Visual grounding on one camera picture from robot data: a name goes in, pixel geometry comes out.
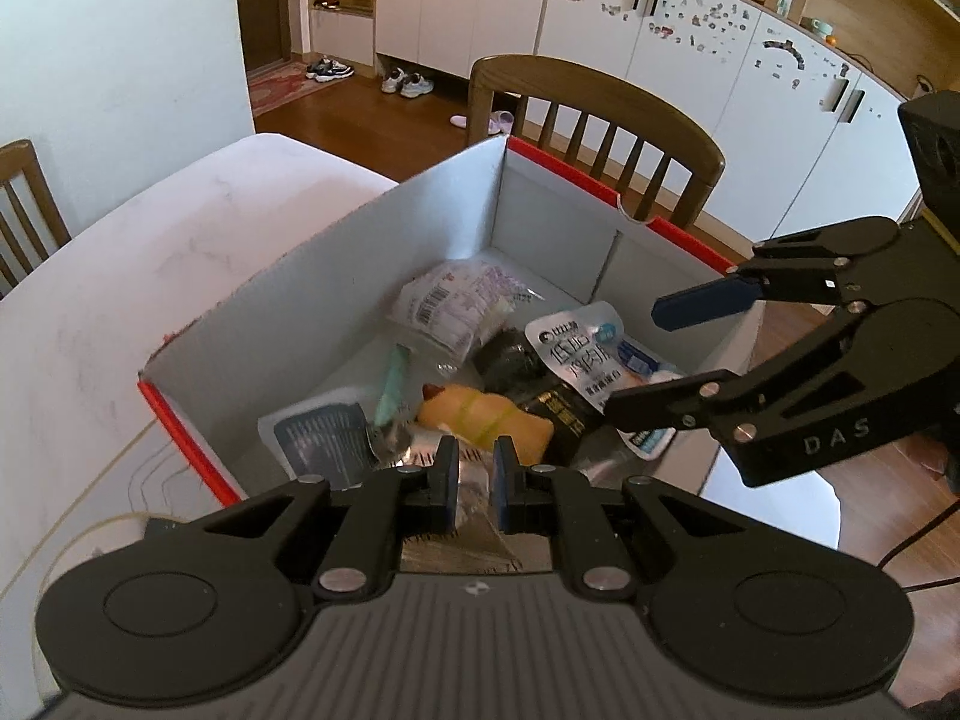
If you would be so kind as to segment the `silver foil bag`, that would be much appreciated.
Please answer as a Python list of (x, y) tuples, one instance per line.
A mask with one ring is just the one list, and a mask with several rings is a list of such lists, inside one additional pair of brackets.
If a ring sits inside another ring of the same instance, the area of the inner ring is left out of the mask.
[[(377, 466), (431, 466), (441, 431), (393, 421), (368, 433)], [(551, 567), (550, 544), (539, 535), (505, 535), (491, 505), (493, 455), (459, 444), (454, 525), (441, 535), (404, 541), (400, 569), (417, 574), (534, 574)]]

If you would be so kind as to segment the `white patterned plastic bag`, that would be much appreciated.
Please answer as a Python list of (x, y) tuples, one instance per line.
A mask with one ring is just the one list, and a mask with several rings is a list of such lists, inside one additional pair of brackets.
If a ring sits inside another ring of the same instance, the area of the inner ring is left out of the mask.
[(257, 421), (263, 445), (291, 478), (320, 476), (334, 491), (356, 488), (373, 471), (364, 406), (374, 388), (338, 387)]

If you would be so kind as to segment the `white sausage snack pouch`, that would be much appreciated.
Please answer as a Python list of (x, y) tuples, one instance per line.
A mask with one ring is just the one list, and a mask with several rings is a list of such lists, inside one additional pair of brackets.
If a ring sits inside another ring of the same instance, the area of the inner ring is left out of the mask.
[(550, 380), (561, 380), (589, 401), (601, 413), (602, 426), (602, 411), (613, 392), (680, 377), (670, 362), (625, 332), (622, 317), (610, 302), (539, 317), (526, 325), (524, 333)]

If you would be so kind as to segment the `black gold snack packet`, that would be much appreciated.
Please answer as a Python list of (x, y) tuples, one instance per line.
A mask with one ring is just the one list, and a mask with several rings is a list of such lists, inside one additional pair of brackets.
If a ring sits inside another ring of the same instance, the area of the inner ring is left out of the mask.
[(602, 426), (601, 413), (561, 380), (537, 380), (521, 392), (517, 406), (553, 424), (544, 453), (544, 462), (551, 465), (568, 466), (583, 440)]

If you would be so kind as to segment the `pink white snack packet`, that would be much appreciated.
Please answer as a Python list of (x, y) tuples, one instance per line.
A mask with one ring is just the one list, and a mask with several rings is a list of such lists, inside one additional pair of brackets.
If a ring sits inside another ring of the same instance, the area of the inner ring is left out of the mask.
[(400, 288), (389, 319), (462, 364), (505, 327), (519, 305), (541, 300), (501, 265), (446, 260)]

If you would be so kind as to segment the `teal stick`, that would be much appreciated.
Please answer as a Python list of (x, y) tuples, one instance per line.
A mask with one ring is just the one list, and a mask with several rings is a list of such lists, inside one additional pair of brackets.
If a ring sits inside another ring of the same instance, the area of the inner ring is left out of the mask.
[(392, 348), (387, 371), (382, 382), (381, 397), (377, 400), (371, 424), (374, 429), (387, 427), (404, 405), (404, 390), (410, 372), (410, 349), (403, 344)]

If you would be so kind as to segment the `wooden chair beside box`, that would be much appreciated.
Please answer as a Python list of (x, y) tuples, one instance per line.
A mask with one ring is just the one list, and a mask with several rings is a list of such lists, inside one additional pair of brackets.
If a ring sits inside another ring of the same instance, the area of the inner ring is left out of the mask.
[(659, 161), (646, 181), (633, 210), (636, 221), (652, 216), (669, 169), (688, 172), (669, 221), (680, 229), (692, 226), (726, 169), (719, 145), (692, 117), (646, 89), (618, 76), (565, 59), (532, 54), (483, 57), (469, 76), (466, 144), (490, 136), (496, 96), (517, 99), (509, 133), (523, 135), (534, 103), (545, 106), (537, 146), (560, 148), (570, 166), (589, 156), (592, 179), (602, 179), (615, 166), (615, 190), (626, 193), (635, 180), (641, 158), (657, 151)]

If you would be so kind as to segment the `red cardboard box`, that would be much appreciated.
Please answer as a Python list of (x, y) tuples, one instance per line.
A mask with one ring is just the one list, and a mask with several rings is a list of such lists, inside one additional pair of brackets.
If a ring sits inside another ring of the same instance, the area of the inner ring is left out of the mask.
[(427, 465), (460, 442), (462, 497), (446, 536), (405, 543), (405, 571), (540, 571), (538, 536), (493, 523), (493, 439), (551, 429), (547, 460), (613, 488), (649, 473), (706, 486), (705, 433), (620, 433), (608, 395), (685, 374), (742, 371), (758, 319), (666, 332), (665, 294), (724, 262), (663, 221), (626, 216), (608, 188), (534, 146), (494, 138), (350, 210), (207, 310), (149, 358), (140, 387), (218, 500), (298, 476), (351, 488), (359, 474), (320, 430), (347, 408), (389, 426), (387, 460)]

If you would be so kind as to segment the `wooden chair at far side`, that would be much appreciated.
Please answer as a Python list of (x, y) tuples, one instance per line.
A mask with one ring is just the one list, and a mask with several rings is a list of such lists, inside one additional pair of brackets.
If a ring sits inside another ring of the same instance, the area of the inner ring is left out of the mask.
[(2, 296), (71, 241), (31, 140), (0, 148)]

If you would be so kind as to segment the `brown door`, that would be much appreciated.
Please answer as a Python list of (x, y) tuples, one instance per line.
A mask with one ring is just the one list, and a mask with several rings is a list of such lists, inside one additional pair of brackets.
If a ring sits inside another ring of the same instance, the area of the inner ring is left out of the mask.
[(238, 0), (238, 18), (247, 75), (290, 59), (288, 0)]

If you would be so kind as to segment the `wall cabinet shelving unit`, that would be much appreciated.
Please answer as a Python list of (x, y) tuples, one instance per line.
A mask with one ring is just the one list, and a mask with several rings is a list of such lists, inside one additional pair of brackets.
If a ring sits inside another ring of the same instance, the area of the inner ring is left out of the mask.
[(896, 110), (958, 82), (939, 0), (340, 0), (370, 7), (377, 54), (466, 76), (482, 57), (546, 55), (656, 94), (715, 138), (706, 213), (747, 241), (918, 192)]

